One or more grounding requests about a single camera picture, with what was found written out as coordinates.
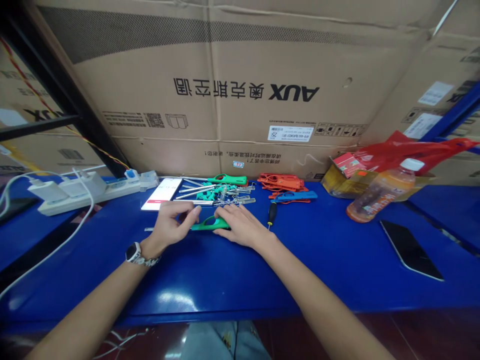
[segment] charging cable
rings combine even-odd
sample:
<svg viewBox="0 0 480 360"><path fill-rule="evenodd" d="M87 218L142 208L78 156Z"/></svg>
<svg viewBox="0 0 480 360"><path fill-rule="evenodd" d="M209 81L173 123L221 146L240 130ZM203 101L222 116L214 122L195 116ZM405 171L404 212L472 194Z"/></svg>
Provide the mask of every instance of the charging cable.
<svg viewBox="0 0 480 360"><path fill-rule="evenodd" d="M95 201L94 201L94 197L92 196L92 193L90 192L90 190L88 189L88 187L85 185L82 177L80 176L80 174L77 172L77 170L75 170L74 168L72 168L73 170L73 173L76 175L76 177L78 178L78 180L81 182L81 184L83 185L83 187L85 188L86 192L88 193L88 196L90 197L90 208L88 209L88 211L86 212L86 215L83 217L83 219L80 221L80 224L78 224L78 227L75 229L75 231L68 237L68 239L66 239L59 247L57 247L55 250L53 250L49 255L47 255L43 260L41 260L38 264L36 264L35 266L33 266L30 270L28 270L27 272L25 272L24 274L22 274L19 278L17 278L14 282L12 282L9 286L6 287L5 290L3 290L1 293L0 293L0 302L2 300L2 298L5 296L6 293L8 293L8 291L13 288L15 285L17 285L20 281L22 281L22 279L24 277L26 277L28 274L30 274L32 271L34 271L36 268L38 268L40 265L42 265L44 262L46 262L48 259L50 259L54 254L56 254L61 248L63 248L65 246L65 244L67 244L80 230L80 228L82 227L82 225L84 224L84 222L87 220L87 218L90 216L90 214L92 213L92 210L94 209L94 206L95 206ZM6 212L6 210L8 209L8 205L10 205L10 197L8 195L8 190L9 190L9 187L10 185L16 180L16 179L19 179L21 177L26 177L28 178L28 174L35 174L35 173L49 173L49 174L54 174L54 175L58 175L60 176L59 174L57 174L56 172L51 172L51 171L32 171L32 172L27 172L26 174L22 174L22 175L18 175L18 176L15 176L13 177L12 179L10 179L10 181L6 184L6 187L5 187L5 191L3 192L1 198L0 198L0 205L2 204L2 201L4 200L4 197L6 198L6 206L5 206L5 210L1 213L1 215L4 214L4 212Z"/></svg>
<svg viewBox="0 0 480 360"><path fill-rule="evenodd" d="M14 183L15 180L18 180L20 178L27 178L29 180L33 180L34 178L33 177L30 177L30 176L27 176L27 175L33 175L33 174L37 174L37 173L47 173L47 174L53 174L53 175L57 175L57 176L60 176L60 174L56 173L56 172L52 172L52 171L31 171L31 172L26 172L24 174L21 174L21 175L17 175L17 176L14 176L12 177L7 183L6 183L6 186L5 186L5 190L3 190L3 193L1 194L1 197L0 197L0 207L2 206L2 203L5 201L5 208L3 209L3 211L0 213L0 218L2 218L3 215L5 215L7 213L7 211L9 210L9 207L10 207L10 194L9 194L9 191L10 191L10 186L12 186L12 184Z"/></svg>
<svg viewBox="0 0 480 360"><path fill-rule="evenodd" d="M103 354L100 354L100 355L98 355L98 356L95 356L93 359L103 358L105 355L108 355L108 354L110 354L111 352L114 352L115 350L122 351L122 350L124 350L124 348L122 347L123 345L125 345L126 343L128 343L130 340L136 338L137 336L146 335L148 332L149 332L149 328L147 327L147 328L145 329L145 332L137 332L137 333L134 334L134 335L128 336L128 337L126 337L126 338L122 338L118 333L116 333L114 330L112 330L111 333L112 333L113 335L115 335L118 340L120 340L120 341L123 340L123 341L122 341L120 344L118 344L118 345L115 344L115 343L113 343L113 342L111 342L111 341L108 341L108 340L104 341L104 343L109 344L109 345L112 345L113 348L111 348L110 350L104 352Z"/></svg>

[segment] hand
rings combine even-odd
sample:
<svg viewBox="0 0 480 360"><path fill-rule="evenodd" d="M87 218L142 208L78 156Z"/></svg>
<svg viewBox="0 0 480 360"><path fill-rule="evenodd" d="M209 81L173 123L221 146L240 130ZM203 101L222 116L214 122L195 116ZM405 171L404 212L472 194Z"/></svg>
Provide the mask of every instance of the hand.
<svg viewBox="0 0 480 360"><path fill-rule="evenodd" d="M194 207L191 201L167 201L161 204L151 235L140 244L145 259L158 258L171 244L187 236L193 224L198 223L201 206ZM182 214L182 223L175 218Z"/></svg>
<svg viewBox="0 0 480 360"><path fill-rule="evenodd" d="M277 238L243 205L219 207L215 211L215 217L223 218L230 225L231 231L215 229L214 234L254 250L257 250L259 245Z"/></svg>

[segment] wristwatch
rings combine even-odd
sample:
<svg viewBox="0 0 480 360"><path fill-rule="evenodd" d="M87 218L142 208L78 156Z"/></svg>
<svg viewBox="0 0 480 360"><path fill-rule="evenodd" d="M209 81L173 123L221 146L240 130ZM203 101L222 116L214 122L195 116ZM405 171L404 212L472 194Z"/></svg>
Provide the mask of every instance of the wristwatch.
<svg viewBox="0 0 480 360"><path fill-rule="evenodd" d="M128 247L128 249L125 251L125 258L129 263L145 265L148 267L152 267L160 260L159 257L146 260L142 256L142 249L140 248L140 244L138 242L134 242Z"/></svg>

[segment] plastic bottle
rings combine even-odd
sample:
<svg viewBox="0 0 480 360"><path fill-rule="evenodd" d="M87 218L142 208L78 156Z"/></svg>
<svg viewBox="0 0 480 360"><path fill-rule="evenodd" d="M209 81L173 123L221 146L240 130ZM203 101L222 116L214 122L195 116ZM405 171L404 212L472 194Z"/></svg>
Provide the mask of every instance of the plastic bottle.
<svg viewBox="0 0 480 360"><path fill-rule="evenodd" d="M357 223L368 223L395 198L415 186L415 172L424 165L408 158L399 167L379 173L365 192L346 208L346 214Z"/></svg>

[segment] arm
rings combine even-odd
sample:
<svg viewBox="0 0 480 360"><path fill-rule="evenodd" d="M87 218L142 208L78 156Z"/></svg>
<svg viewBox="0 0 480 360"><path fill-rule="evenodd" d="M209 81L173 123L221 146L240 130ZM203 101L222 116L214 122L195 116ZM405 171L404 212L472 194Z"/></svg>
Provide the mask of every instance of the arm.
<svg viewBox="0 0 480 360"><path fill-rule="evenodd" d="M278 275L328 355L335 360L394 359L345 304L243 205L219 207L231 231L215 234L257 251Z"/></svg>
<svg viewBox="0 0 480 360"><path fill-rule="evenodd" d="M198 221L200 206L192 202L166 202L155 228L140 244L145 259L160 256L168 245L182 240ZM175 217L187 213L179 224ZM28 354L26 359L91 359L109 333L149 267L124 261L98 285Z"/></svg>

